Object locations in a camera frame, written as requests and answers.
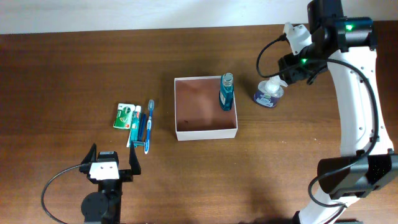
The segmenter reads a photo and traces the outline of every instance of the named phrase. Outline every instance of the mouthwash bottle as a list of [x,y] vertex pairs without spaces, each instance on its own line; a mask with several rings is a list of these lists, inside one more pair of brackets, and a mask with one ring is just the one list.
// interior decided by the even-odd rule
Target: mouthwash bottle
[[221,76],[220,83],[220,106],[223,110],[229,111],[232,108],[232,102],[234,100],[234,77],[231,73],[226,73]]

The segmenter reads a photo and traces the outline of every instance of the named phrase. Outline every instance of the white cardboard box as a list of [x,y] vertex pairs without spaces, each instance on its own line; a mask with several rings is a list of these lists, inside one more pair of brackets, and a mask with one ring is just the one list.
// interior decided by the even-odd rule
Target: white cardboard box
[[220,78],[174,79],[175,132],[179,141],[235,138],[235,96],[232,109],[223,111],[218,99]]

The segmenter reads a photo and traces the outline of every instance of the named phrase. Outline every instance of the toothbrush handle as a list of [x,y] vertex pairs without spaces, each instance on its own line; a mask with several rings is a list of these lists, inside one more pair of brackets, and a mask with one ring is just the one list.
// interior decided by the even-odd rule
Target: toothbrush handle
[[150,129],[152,127],[152,111],[150,112],[148,123],[147,123],[147,138],[145,140],[145,154],[149,152],[149,144],[150,144]]

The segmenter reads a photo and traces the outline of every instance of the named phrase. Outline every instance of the toothpaste box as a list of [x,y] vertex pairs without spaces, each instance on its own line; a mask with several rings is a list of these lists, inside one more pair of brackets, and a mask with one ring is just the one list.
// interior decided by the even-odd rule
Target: toothpaste box
[[113,127],[118,129],[130,129],[132,113],[135,109],[136,106],[134,105],[124,103],[118,104],[118,113],[116,115],[116,120],[113,123]]

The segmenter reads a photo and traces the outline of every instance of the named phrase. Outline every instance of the wooden table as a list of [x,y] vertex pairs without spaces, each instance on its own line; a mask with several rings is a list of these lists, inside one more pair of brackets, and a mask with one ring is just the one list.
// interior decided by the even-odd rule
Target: wooden table
[[[0,223],[54,223],[40,207],[44,184],[79,164],[93,142],[117,151],[127,169],[128,131],[114,129],[116,105],[155,100],[152,144],[137,151],[142,175],[124,184],[123,223],[239,223],[290,218],[310,201],[318,161],[339,156],[340,121],[329,74],[285,89],[278,107],[252,101],[255,61],[283,26],[0,35]],[[377,84],[390,138],[398,145],[398,22],[378,22]],[[277,71],[290,52],[272,46],[261,64]],[[175,77],[235,77],[235,139],[178,142]],[[56,180],[49,210],[82,223],[81,201],[96,191],[77,171]],[[342,216],[396,223],[398,181]]]

